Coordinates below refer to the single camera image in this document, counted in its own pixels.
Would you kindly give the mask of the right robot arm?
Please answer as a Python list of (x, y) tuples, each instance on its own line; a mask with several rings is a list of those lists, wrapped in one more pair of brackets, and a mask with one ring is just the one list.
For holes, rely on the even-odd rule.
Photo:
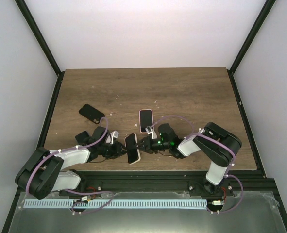
[(221, 190), (221, 183), (229, 167), (234, 165), (236, 155), (242, 147), (242, 142), (237, 136), (213, 122), (207, 123), (199, 132), (183, 139), (178, 137), (168, 123), (158, 127), (159, 138), (151, 127), (147, 130), (148, 135), (134, 144), (140, 151), (153, 154), (167, 150), (177, 159), (184, 159), (202, 151), (211, 160), (203, 182), (205, 193), (211, 196)]

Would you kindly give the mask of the blue-edged black phone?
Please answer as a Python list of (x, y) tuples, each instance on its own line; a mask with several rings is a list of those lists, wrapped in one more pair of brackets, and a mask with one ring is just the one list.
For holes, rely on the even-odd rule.
[(90, 135), (87, 131), (83, 131), (75, 136), (75, 139), (79, 145), (85, 145)]

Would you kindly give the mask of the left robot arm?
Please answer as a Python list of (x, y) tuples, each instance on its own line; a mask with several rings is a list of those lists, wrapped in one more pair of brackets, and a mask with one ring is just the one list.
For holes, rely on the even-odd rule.
[(123, 156), (126, 147), (117, 138), (117, 131), (109, 132), (98, 126), (92, 134), (83, 131), (76, 135), (74, 147), (58, 150), (38, 147), (16, 175), (15, 183), (39, 200), (52, 191), (65, 189), (82, 196), (87, 190), (83, 176), (66, 168), (92, 162), (98, 156), (106, 160)]

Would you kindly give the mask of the black phone case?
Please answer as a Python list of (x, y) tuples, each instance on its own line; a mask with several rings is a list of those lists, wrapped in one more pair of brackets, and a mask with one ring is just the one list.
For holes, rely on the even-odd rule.
[(94, 124), (99, 124), (100, 120), (105, 117), (105, 114), (94, 108), (89, 104), (85, 104), (80, 110), (79, 114), (93, 122)]

